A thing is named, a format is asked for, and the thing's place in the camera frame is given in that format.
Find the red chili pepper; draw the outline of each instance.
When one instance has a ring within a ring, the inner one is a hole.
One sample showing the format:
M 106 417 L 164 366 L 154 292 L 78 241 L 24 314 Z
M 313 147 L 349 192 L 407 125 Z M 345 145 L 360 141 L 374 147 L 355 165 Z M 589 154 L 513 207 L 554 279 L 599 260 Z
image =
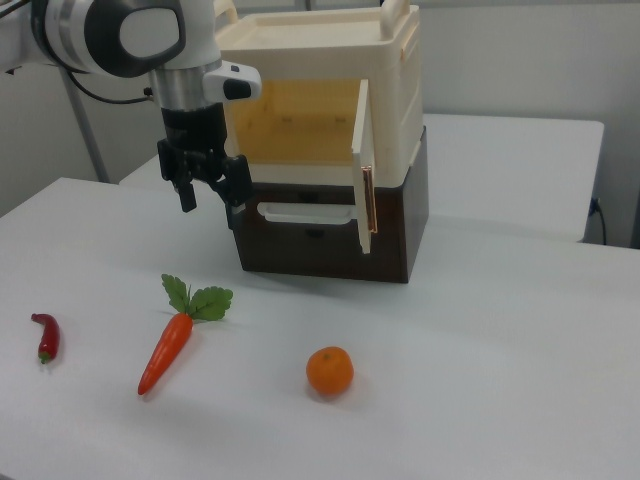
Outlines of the red chili pepper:
M 38 347 L 38 358 L 42 364 L 48 363 L 58 355 L 60 327 L 56 319 L 46 313 L 34 313 L 31 315 L 31 320 L 44 326 L 42 340 Z

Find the drawer handle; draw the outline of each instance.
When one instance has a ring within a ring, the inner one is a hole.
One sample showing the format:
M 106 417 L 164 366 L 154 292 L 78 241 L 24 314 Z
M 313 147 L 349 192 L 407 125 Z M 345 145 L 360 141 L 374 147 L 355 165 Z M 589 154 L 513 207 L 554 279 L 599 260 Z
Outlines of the drawer handle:
M 346 225 L 357 218 L 355 205 L 260 202 L 258 213 L 273 223 Z

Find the toy fruit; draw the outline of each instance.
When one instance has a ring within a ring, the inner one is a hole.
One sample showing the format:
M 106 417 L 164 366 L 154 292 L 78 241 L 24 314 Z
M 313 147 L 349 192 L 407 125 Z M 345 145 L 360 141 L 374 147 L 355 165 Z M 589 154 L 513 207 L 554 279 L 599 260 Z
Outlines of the toy fruit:
M 38 358 L 43 365 L 49 363 L 58 355 L 60 345 L 60 327 L 58 322 L 51 315 L 46 313 L 34 313 L 31 320 L 44 326 L 42 341 L 38 347 Z
M 307 362 L 309 384 L 321 395 L 344 392 L 353 380 L 353 364 L 340 347 L 326 347 L 311 355 Z
M 145 368 L 138 395 L 144 395 L 158 382 L 160 377 L 176 359 L 185 346 L 194 321 L 213 322 L 221 320 L 231 306 L 233 292 L 220 287 L 198 290 L 191 296 L 191 287 L 177 277 L 162 275 L 162 285 L 169 295 L 169 305 L 176 313 L 167 324 Z

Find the orange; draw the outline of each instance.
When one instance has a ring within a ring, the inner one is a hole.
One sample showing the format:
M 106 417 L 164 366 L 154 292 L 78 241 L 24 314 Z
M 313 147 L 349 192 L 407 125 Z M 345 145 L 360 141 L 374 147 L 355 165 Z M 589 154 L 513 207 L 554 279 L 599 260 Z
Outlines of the orange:
M 344 392 L 353 380 L 353 364 L 340 347 L 326 347 L 311 355 L 307 362 L 309 384 L 321 395 Z

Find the metal pole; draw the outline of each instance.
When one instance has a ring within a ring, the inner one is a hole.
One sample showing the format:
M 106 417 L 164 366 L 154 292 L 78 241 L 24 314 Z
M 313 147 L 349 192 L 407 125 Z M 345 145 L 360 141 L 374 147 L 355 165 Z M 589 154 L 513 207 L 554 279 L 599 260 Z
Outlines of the metal pole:
M 78 122 L 78 127 L 80 128 L 84 144 L 87 147 L 87 152 L 89 152 L 89 158 L 93 164 L 93 169 L 96 171 L 98 181 L 102 183 L 111 183 L 104 161 L 102 160 L 102 155 L 100 154 L 100 149 L 98 148 L 98 143 L 96 142 L 96 137 L 93 135 L 93 130 L 91 130 L 87 111 L 84 109 L 78 90 L 75 85 L 71 83 L 71 80 L 69 80 L 69 77 L 67 77 L 62 68 L 59 69 L 59 72 L 62 77 L 64 88 L 67 91 L 67 97 L 69 97 L 71 108 L 73 109 L 76 121 Z

